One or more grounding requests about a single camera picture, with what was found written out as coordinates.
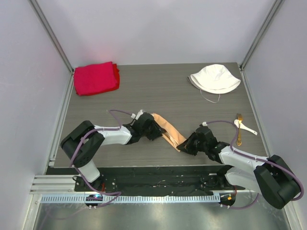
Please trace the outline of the beige satin napkin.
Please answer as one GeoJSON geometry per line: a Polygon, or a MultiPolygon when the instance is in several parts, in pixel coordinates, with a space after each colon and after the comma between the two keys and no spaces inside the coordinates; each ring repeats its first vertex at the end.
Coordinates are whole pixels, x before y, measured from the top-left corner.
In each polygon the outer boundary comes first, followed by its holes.
{"type": "Polygon", "coordinates": [[[163,138],[178,152],[180,150],[177,148],[178,145],[182,144],[186,138],[180,134],[180,132],[162,116],[152,113],[155,122],[165,130],[165,133],[162,134],[163,138]]]}

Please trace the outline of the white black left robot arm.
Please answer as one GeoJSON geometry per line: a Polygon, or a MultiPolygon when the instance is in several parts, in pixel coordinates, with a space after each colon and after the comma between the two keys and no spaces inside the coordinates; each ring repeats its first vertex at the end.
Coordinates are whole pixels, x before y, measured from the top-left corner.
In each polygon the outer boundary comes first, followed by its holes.
{"type": "Polygon", "coordinates": [[[85,178],[85,185],[91,191],[97,191],[101,188],[102,179],[93,157],[101,146],[134,144],[142,137],[155,140],[165,132],[153,115],[142,112],[130,123],[118,127],[96,126],[89,120],[83,121],[62,140],[60,147],[71,165],[85,178]]]}

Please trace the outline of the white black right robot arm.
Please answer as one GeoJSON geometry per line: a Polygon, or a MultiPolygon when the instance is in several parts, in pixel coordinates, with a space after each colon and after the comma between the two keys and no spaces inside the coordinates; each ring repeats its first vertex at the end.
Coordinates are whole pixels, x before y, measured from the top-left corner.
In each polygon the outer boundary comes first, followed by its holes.
{"type": "Polygon", "coordinates": [[[304,194],[302,183],[281,157],[241,152],[232,144],[218,141],[207,126],[197,128],[177,149],[190,155],[204,152],[210,160],[223,164],[216,178],[220,188],[238,186],[252,190],[276,209],[304,194]]]}

